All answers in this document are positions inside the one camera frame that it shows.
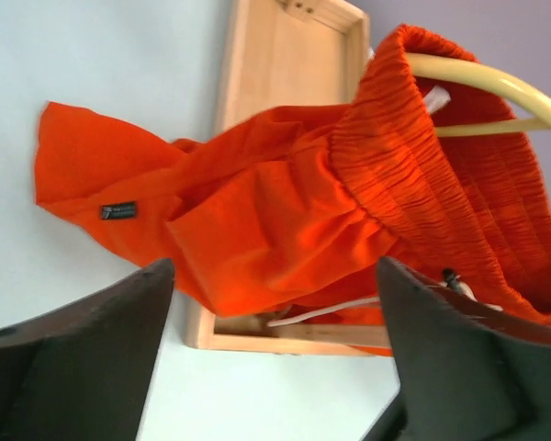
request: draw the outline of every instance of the white surface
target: white surface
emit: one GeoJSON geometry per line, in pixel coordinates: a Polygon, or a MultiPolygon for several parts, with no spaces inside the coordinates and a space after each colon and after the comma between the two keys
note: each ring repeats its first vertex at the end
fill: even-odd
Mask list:
{"type": "MultiPolygon", "coordinates": [[[[229,2],[0,1],[0,326],[77,300],[134,267],[33,205],[46,100],[165,139],[210,135],[229,2]]],[[[203,352],[176,296],[140,440],[360,439],[396,388],[385,358],[203,352]]]]}

